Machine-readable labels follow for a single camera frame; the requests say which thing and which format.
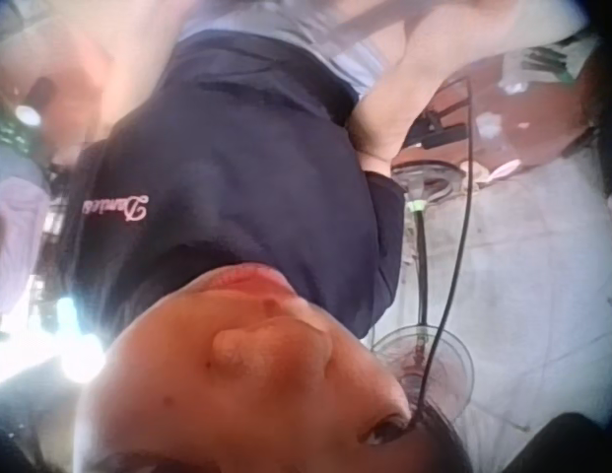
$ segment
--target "light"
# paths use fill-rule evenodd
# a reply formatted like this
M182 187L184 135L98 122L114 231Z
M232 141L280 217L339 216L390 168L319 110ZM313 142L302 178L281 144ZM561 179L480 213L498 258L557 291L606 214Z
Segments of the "light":
M102 343L95 335L64 340L63 345L60 366L68 379L87 384L102 371L106 357Z
M518 169L520 166L522 166L521 160L509 161L508 163L505 163L504 165L499 166L498 168L494 169L492 173L490 174L490 176L488 177L487 181L491 182L493 180L500 179L502 177L506 177L510 175L512 172L514 172L516 169Z
M26 332L0 343L0 383L58 354L53 335Z
M32 107L28 105L19 105L14 110L15 115L19 118L19 121L24 125L30 126L32 128L37 128L42 123L42 118L40 117L40 113L34 110Z

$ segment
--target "black cable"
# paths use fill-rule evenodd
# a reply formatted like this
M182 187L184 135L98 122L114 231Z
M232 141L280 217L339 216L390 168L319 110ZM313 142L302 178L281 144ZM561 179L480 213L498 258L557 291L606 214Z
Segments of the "black cable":
M424 212L421 210L413 212L415 216L415 229L417 231L417 253L418 253L418 289L419 309L417 323L421 326L428 325L428 256L426 251L426 229L424 226Z
M445 303L445 308L443 309L442 321L437 329L437 334L435 335L435 340L433 341L433 345L431 346L431 351L429 353L428 359L426 361L426 368L424 369L424 374L422 376L422 384L420 387L420 392L417 398L417 410L415 411L415 415L413 416L413 420L411 422L412 425L415 424L417 420L421 418L422 409L424 407L424 402L426 398L426 392L428 388L428 378L431 373L431 367L433 366L433 360L435 359L435 353L437 352L437 346L442 338L443 331L445 330L445 324L447 323L447 319L450 315L450 310L452 308L452 303L454 302L454 295L456 294L456 285L459 279L459 272L461 270L461 262L463 261L463 252L465 250L465 242L467 240L467 232L468 227L470 225L470 215L472 212L472 186L474 184L474 172L473 172L473 156L474 156L474 129L472 126L473 123L473 109L472 109L472 87L470 85L470 80L468 77L463 81L465 82L465 87L467 90L467 95L469 98L469 106L468 106L468 141L467 141L467 160L468 160L468 171L467 171L467 197L465 202L465 215L463 217L463 227L461 229L461 240L459 241L459 248L456 253L456 261L454 263L454 271L452 273L452 282L450 283L450 291L447 295L447 301Z

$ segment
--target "floor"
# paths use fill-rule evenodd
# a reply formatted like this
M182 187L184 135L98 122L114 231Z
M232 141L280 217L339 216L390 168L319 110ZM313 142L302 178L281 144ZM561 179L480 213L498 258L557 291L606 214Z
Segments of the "floor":
M430 316L439 324L464 210L428 211ZM375 340L416 323L415 268ZM612 416L612 219L590 152L474 196L447 330L470 351L475 385L457 427L480 471L499 471L547 422Z

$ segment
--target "mouth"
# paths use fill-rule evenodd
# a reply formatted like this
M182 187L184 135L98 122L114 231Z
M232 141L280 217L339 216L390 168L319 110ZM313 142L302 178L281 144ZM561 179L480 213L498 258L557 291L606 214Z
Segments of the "mouth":
M295 289L279 271L257 263L218 268L187 286L194 292L238 291L253 296L294 296Z

